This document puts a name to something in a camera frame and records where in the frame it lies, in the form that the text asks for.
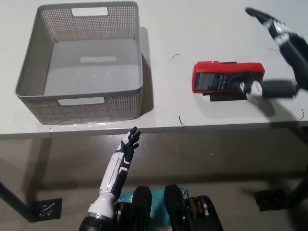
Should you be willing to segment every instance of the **robotic hand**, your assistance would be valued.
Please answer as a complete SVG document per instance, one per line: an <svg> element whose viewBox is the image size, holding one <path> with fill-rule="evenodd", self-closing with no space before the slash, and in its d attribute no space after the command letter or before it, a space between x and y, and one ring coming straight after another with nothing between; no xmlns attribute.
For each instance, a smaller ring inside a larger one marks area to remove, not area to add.
<svg viewBox="0 0 308 231"><path fill-rule="evenodd" d="M285 61L293 68L295 80L268 80L263 82L236 83L242 93L263 98L292 98L299 89L308 90L308 44L298 34L278 19L255 10L246 8L247 14L255 17L270 33Z"/></svg>
<svg viewBox="0 0 308 231"><path fill-rule="evenodd" d="M83 219L79 231L114 229L114 203L120 197L134 149L139 146L136 142L141 132L136 131L136 127L129 131L112 155L100 186L99 197L89 207L88 216Z"/></svg>

